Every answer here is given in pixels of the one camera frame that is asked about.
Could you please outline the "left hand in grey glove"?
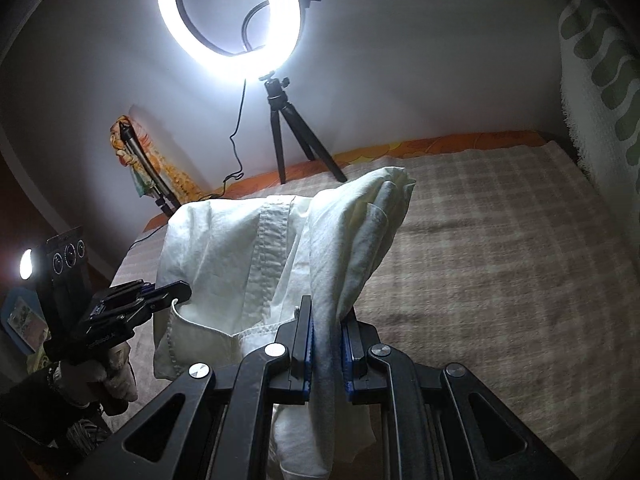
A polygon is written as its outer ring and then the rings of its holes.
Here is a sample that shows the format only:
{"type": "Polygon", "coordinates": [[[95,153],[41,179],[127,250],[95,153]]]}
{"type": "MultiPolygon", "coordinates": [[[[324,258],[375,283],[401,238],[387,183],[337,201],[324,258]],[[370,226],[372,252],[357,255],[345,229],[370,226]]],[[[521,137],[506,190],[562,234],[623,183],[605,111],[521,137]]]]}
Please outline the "left hand in grey glove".
{"type": "Polygon", "coordinates": [[[130,344],[122,342],[102,358],[78,365],[77,399],[82,403],[98,402],[108,416],[124,414],[138,398],[136,376],[129,356],[130,344]]]}

